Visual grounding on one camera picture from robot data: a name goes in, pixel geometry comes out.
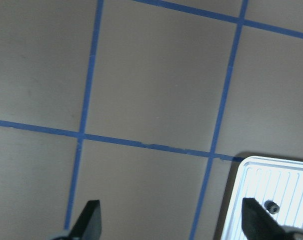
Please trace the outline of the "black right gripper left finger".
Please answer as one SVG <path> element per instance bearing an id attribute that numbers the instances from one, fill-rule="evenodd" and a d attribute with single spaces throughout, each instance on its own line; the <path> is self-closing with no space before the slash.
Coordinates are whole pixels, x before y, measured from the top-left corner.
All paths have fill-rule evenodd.
<path id="1" fill-rule="evenodd" d="M 99 240 L 102 234 L 101 204 L 89 200 L 69 232 L 70 240 Z"/>

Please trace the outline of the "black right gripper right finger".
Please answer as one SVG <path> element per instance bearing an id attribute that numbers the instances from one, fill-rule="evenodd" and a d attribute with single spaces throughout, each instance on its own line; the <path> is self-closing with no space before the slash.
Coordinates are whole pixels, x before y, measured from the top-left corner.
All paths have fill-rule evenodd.
<path id="1" fill-rule="evenodd" d="M 248 240 L 288 240 L 282 227 L 255 198 L 242 199 L 242 231 Z"/>

